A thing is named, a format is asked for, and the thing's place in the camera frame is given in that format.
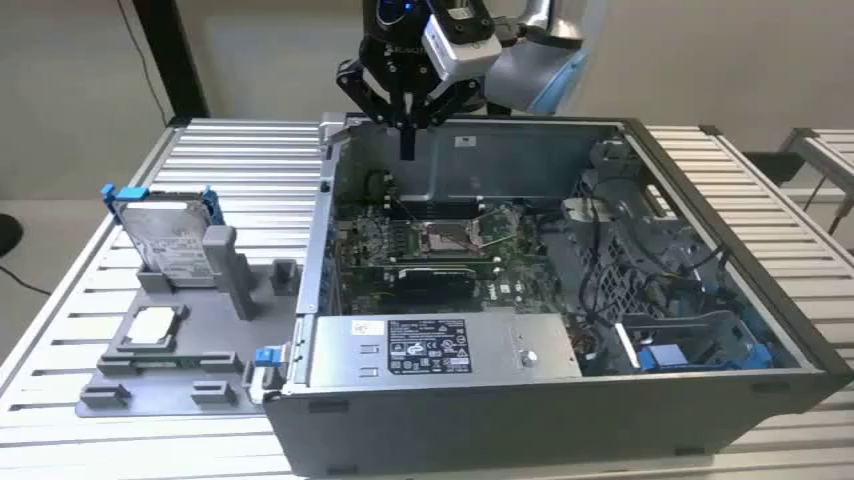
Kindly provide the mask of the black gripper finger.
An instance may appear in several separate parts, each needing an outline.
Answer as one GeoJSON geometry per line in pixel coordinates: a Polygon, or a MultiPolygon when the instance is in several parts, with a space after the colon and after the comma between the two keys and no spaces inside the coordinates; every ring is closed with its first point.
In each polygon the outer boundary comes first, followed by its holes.
{"type": "Polygon", "coordinates": [[[335,83],[354,101],[365,115],[378,124],[399,132],[399,158],[409,159],[409,116],[405,97],[391,93],[386,100],[365,79],[365,66],[358,59],[345,60],[337,70],[335,83]]]}
{"type": "Polygon", "coordinates": [[[439,126],[462,110],[466,102],[481,90],[475,79],[454,83],[435,98],[427,93],[414,96],[414,104],[407,115],[407,159],[415,159],[417,131],[439,126]]]}

